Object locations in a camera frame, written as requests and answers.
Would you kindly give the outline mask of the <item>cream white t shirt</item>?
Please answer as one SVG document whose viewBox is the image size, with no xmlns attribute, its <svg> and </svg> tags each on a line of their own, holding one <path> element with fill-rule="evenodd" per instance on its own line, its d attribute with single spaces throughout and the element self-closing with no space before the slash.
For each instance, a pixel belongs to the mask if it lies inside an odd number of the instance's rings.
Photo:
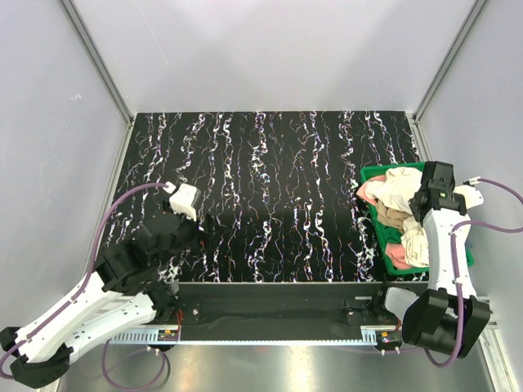
<svg viewBox="0 0 523 392">
<path fill-rule="evenodd" d="M 415 167 L 393 167 L 384 180 L 365 183 L 364 195 L 380 201 L 385 207 L 412 215 L 409 201 L 421 186 L 422 172 Z"/>
</svg>

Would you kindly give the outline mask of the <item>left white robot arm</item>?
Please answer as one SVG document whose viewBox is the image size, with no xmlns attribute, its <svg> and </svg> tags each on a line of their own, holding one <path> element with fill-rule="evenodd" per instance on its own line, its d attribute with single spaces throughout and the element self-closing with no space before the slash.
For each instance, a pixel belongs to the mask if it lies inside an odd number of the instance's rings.
<svg viewBox="0 0 523 392">
<path fill-rule="evenodd" d="M 10 373 L 1 376 L 39 389 L 61 378 L 82 352 L 119 333 L 170 322 L 179 307 L 162 276 L 168 262 L 215 249 L 222 232 L 212 216 L 199 222 L 164 212 L 144 221 L 102 250 L 92 274 L 43 316 L 1 331 L 1 347 L 13 359 Z"/>
</svg>

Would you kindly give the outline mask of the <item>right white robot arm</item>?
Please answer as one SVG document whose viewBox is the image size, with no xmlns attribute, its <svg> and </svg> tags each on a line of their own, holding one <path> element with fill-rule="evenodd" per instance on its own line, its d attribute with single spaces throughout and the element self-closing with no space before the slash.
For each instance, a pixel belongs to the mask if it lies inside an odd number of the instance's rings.
<svg viewBox="0 0 523 392">
<path fill-rule="evenodd" d="M 454 192 L 454 167 L 427 161 L 411 209 L 427 235 L 427 290 L 405 309 L 402 337 L 424 349 L 435 366 L 446 368 L 468 355 L 487 326 L 491 310 L 477 298 L 465 249 L 467 205 Z"/>
</svg>

